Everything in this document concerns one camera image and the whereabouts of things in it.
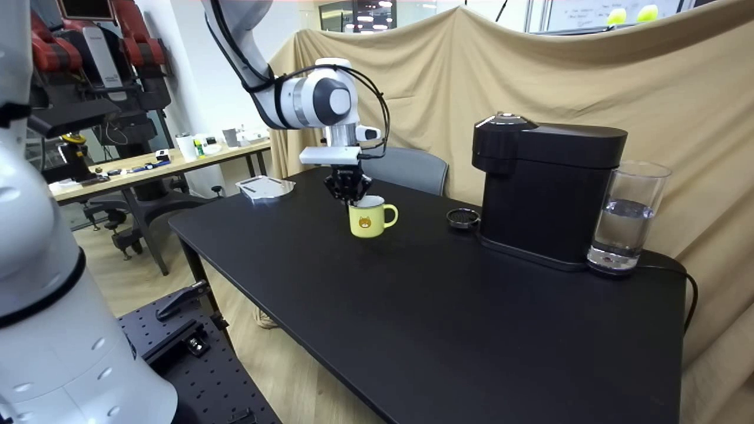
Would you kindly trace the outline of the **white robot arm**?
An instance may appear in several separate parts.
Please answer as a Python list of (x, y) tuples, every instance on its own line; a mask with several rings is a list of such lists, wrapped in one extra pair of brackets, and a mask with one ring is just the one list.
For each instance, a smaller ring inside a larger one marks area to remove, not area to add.
[(178, 389), (136, 353), (21, 140), (32, 116), (32, 0), (0, 11), (0, 419), (173, 424)]

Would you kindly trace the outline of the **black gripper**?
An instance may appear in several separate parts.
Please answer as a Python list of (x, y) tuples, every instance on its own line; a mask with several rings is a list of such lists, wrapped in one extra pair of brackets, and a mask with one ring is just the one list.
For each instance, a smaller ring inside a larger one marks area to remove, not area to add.
[(325, 179), (327, 190), (350, 204), (352, 198), (363, 199), (367, 196), (373, 179), (363, 171), (360, 164), (335, 164)]

